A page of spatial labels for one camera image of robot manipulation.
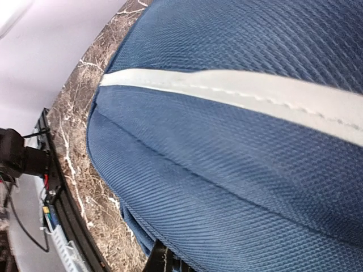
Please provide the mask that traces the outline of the navy blue student backpack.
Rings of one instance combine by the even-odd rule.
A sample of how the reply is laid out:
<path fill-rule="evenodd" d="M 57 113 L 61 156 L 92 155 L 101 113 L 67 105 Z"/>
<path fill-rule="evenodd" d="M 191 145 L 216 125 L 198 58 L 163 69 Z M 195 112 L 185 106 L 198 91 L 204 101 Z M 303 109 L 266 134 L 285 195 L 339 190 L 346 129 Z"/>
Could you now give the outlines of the navy blue student backpack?
<path fill-rule="evenodd" d="M 100 80 L 86 142 L 147 255 L 361 271 L 362 2 L 152 2 Z"/>

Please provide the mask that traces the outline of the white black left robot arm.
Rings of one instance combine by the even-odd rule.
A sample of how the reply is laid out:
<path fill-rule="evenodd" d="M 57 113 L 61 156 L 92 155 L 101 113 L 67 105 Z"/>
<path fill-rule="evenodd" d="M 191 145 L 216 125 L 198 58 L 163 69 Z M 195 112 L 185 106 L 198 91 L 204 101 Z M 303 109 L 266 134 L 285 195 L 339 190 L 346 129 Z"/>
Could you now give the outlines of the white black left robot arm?
<path fill-rule="evenodd" d="M 25 138 L 14 129 L 1 128 L 1 175 L 43 176 L 49 167 L 49 152 L 25 146 Z"/>

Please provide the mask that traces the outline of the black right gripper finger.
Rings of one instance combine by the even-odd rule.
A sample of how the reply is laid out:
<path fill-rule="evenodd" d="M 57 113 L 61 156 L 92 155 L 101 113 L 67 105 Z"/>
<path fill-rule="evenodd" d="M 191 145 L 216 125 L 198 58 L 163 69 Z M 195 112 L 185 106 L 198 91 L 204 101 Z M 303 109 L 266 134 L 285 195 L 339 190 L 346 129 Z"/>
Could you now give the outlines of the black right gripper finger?
<path fill-rule="evenodd" d="M 180 271 L 180 266 L 180 259 L 161 241 L 156 240 L 144 267 L 144 272 Z"/>

